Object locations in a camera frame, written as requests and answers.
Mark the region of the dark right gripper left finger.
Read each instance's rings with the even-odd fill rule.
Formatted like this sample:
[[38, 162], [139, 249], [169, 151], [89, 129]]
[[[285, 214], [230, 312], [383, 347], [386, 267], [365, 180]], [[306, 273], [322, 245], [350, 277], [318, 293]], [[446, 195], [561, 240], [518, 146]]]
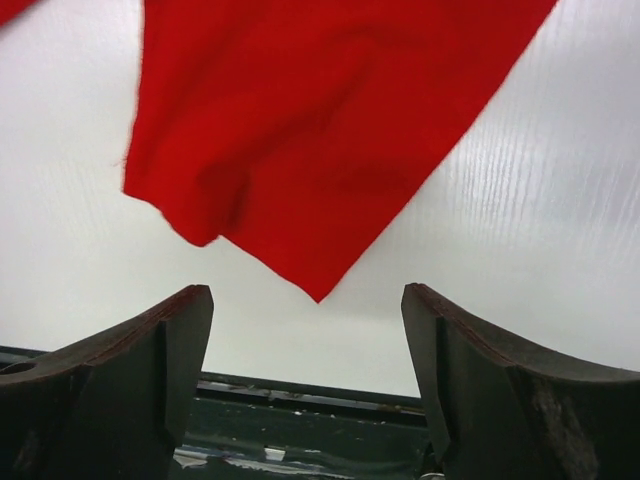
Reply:
[[4, 479], [165, 479], [209, 341], [209, 287], [1, 371]]

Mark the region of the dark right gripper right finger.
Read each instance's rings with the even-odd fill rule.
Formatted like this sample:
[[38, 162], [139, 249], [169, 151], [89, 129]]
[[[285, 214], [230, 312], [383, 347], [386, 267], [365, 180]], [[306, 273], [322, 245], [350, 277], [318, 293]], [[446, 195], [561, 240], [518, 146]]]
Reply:
[[448, 479], [635, 479], [639, 375], [551, 350], [423, 284], [401, 311]]

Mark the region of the red t shirt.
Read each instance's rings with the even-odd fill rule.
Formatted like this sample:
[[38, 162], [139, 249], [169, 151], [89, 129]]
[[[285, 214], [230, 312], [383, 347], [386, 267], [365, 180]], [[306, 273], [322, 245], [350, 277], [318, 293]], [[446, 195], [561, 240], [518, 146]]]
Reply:
[[480, 118], [552, 1], [142, 1], [104, 195], [325, 300]]

